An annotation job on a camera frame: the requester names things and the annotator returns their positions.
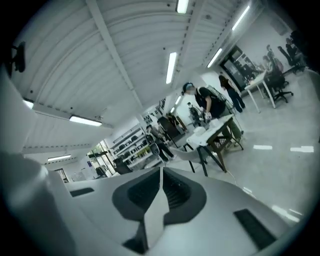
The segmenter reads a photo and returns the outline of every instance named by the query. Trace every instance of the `equipment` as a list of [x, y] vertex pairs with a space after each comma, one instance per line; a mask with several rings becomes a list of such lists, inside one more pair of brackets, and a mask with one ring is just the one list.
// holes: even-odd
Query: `equipment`
[[0, 158], [4, 203], [46, 255], [253, 255], [290, 231], [241, 188], [190, 171], [155, 167], [64, 184], [31, 159]]

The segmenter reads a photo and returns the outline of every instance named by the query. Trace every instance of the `black chair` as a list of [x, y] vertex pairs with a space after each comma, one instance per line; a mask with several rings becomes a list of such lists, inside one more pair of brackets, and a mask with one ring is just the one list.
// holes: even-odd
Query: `black chair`
[[115, 167], [114, 170], [122, 175], [132, 173], [132, 170], [123, 162], [122, 158], [117, 158], [114, 161]]
[[280, 75], [277, 77], [271, 84], [272, 89], [276, 92], [276, 94], [272, 95], [273, 100], [276, 101], [278, 99], [284, 99], [285, 103], [288, 103], [287, 98], [285, 95], [291, 94], [292, 96], [294, 93], [292, 91], [283, 91], [283, 88], [285, 87], [286, 80], [283, 75]]

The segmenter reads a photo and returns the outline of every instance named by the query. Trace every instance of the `black panel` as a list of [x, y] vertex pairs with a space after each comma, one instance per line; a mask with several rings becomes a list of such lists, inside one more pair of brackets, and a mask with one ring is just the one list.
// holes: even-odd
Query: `black panel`
[[238, 210], [233, 214], [259, 250], [262, 250], [276, 241], [276, 238], [248, 209]]
[[78, 196], [81, 196], [81, 195], [85, 195], [85, 194], [91, 193], [93, 191], [94, 190], [91, 187], [86, 187], [86, 188], [70, 191], [70, 194], [74, 198], [74, 197], [78, 197]]
[[141, 221], [159, 191], [159, 182], [157, 167], [119, 186], [113, 192], [112, 202], [125, 219]]
[[164, 224], [186, 223], [204, 208], [207, 194], [197, 182], [190, 180], [169, 168], [163, 168], [163, 190], [167, 196], [169, 209], [164, 215]]

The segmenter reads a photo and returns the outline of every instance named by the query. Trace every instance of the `ceiling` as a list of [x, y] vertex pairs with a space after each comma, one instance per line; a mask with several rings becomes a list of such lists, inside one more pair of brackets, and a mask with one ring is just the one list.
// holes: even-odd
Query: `ceiling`
[[[247, 2], [190, 0], [186, 14], [179, 14], [176, 0], [50, 1], [15, 40], [16, 45], [25, 41], [26, 69], [11, 79], [35, 104], [93, 120], [102, 117], [116, 127], [169, 95], [181, 69], [207, 65], [225, 28]], [[166, 84], [171, 52], [178, 53], [178, 60], [173, 82]], [[86, 131], [72, 133], [75, 128], [66, 120], [55, 120], [54, 126], [50, 117], [39, 115], [38, 122], [26, 148], [96, 140]]]

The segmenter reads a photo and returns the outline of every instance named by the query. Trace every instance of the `table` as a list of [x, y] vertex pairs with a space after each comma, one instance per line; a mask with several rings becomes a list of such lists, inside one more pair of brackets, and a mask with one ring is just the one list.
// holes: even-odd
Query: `table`
[[253, 101], [253, 103], [254, 103], [254, 105], [255, 105], [255, 108], [256, 108], [256, 110], [258, 111], [258, 113], [260, 113], [260, 109], [258, 108], [258, 105], [257, 105], [257, 103], [256, 103], [256, 101], [255, 101], [255, 99], [254, 99], [254, 97], [253, 97], [250, 89], [252, 89], [252, 88], [254, 88], [254, 87], [257, 87], [258, 90], [259, 90], [259, 92], [260, 92], [260, 94], [261, 94], [261, 96], [262, 96], [262, 98], [264, 99], [264, 98], [265, 98], [265, 97], [264, 97], [264, 94], [262, 93], [262, 91], [261, 91], [260, 88], [259, 88], [259, 84], [261, 84], [261, 83], [263, 84], [264, 88], [266, 89], [266, 91], [267, 91], [267, 93], [268, 93], [268, 95], [269, 95], [269, 98], [270, 98], [270, 100], [271, 100], [271, 103], [272, 103], [273, 108], [276, 108], [276, 105], [275, 105], [275, 102], [274, 102], [274, 98], [272, 97], [272, 95], [271, 95], [271, 93], [270, 93], [270, 91], [269, 91], [269, 88], [267, 87], [267, 84], [266, 84], [266, 82], [265, 82], [265, 75], [266, 75], [266, 73], [267, 73], [267, 71], [264, 71], [263, 73], [259, 74], [254, 80], [252, 80], [252, 81], [249, 83], [248, 86], [246, 86], [246, 87], [244, 88], [244, 89], [248, 92], [248, 94], [250, 95], [250, 97], [251, 97], [251, 99], [252, 99], [252, 101]]
[[[227, 169], [222, 157], [222, 150], [225, 148], [225, 146], [228, 144], [228, 142], [231, 141], [231, 139], [234, 139], [241, 147], [242, 150], [244, 148], [240, 144], [238, 140], [233, 136], [232, 130], [230, 129], [230, 136], [218, 136], [224, 129], [227, 129], [227, 127], [230, 128], [230, 123], [233, 121], [233, 114], [228, 114], [223, 117], [220, 117], [219, 125], [215, 127], [209, 127], [203, 134], [196, 135], [195, 133], [191, 135], [189, 138], [186, 139], [187, 143], [193, 143], [196, 144], [197, 152], [200, 157], [200, 161], [202, 164], [203, 172], [205, 176], [208, 176], [207, 169], [205, 166], [205, 161], [201, 153], [201, 148], [203, 148], [209, 156], [218, 164], [218, 166], [226, 173]], [[213, 152], [215, 152], [219, 158], [219, 161], [214, 157], [214, 155], [210, 152], [210, 150], [207, 148], [207, 146], [210, 146], [213, 149]]]

